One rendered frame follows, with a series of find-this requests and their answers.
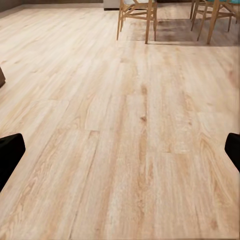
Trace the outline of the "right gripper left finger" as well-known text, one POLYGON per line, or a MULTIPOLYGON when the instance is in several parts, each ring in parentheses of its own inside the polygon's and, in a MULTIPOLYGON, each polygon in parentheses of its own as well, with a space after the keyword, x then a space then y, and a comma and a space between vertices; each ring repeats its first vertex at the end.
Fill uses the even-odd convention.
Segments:
POLYGON ((21 133, 0 138, 0 192, 25 152, 25 142, 21 133))

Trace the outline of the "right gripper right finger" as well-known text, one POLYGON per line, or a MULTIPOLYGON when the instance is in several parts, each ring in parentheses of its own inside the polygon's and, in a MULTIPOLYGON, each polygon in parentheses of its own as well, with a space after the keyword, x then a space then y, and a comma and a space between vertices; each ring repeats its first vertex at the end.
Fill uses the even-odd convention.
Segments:
POLYGON ((240 172, 240 134, 229 133, 224 150, 240 172))

